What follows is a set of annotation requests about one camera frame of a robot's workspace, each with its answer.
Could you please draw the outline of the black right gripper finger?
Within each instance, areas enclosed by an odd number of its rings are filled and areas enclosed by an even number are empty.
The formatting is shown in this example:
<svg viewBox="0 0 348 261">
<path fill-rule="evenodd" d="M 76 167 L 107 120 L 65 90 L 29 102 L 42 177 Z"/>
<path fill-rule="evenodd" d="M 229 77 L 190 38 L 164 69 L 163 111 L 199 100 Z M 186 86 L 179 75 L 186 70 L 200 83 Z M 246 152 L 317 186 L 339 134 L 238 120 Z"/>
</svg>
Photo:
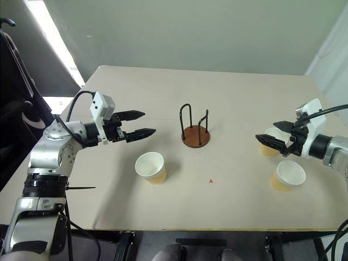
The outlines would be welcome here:
<svg viewBox="0 0 348 261">
<path fill-rule="evenodd" d="M 255 138 L 262 144 L 262 146 L 270 148 L 279 152 L 282 155 L 289 154 L 287 143 L 289 142 L 289 135 L 272 136 L 268 134 L 257 134 Z"/>
<path fill-rule="evenodd" d="M 285 133 L 291 133 L 294 127 L 294 124 L 289 121 L 278 121 L 273 123 L 273 125 Z"/>
</svg>

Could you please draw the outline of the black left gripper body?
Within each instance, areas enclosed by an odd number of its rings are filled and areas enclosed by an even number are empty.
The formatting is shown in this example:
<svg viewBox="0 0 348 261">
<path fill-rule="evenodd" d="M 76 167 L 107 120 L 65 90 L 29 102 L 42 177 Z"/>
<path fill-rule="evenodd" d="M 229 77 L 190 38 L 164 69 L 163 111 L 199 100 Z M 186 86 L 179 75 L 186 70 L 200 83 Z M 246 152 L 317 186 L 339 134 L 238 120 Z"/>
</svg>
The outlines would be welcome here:
<svg viewBox="0 0 348 261">
<path fill-rule="evenodd" d="M 104 132 L 108 141 L 119 142 L 126 139 L 125 132 L 122 131 L 122 122 L 118 114 L 112 114 L 109 120 L 103 120 Z"/>
</svg>

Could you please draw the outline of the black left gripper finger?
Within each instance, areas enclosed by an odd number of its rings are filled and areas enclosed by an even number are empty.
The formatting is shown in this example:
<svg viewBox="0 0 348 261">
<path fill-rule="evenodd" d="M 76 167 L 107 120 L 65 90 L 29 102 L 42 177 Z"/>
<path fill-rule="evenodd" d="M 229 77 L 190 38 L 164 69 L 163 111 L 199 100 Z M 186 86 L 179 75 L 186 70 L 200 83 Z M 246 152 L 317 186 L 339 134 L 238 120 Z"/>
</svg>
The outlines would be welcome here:
<svg viewBox="0 0 348 261">
<path fill-rule="evenodd" d="M 144 112 L 138 110 L 119 111 L 115 114 L 120 121 L 132 121 L 145 116 Z"/>
<path fill-rule="evenodd" d="M 145 139 L 145 138 L 151 136 L 155 132 L 156 132 L 156 129 L 152 129 L 152 128 L 138 129 L 138 130 L 135 130 L 131 133 L 126 133 L 125 140 L 127 143 L 142 140 L 142 139 Z"/>
</svg>

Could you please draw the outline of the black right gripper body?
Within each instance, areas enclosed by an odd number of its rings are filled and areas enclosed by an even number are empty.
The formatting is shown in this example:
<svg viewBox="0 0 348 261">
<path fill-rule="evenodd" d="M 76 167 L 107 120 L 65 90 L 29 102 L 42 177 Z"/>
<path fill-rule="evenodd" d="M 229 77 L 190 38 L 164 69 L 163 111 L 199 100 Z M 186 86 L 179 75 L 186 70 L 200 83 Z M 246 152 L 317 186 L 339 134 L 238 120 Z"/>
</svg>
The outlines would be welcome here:
<svg viewBox="0 0 348 261">
<path fill-rule="evenodd" d="M 289 148 L 289 154 L 301 156 L 303 146 L 307 140 L 308 132 L 309 132 L 308 128 L 305 127 L 304 125 L 294 124 L 294 127 L 290 133 L 290 138 L 289 138 L 292 144 L 289 146 L 287 145 L 287 147 Z"/>
</svg>

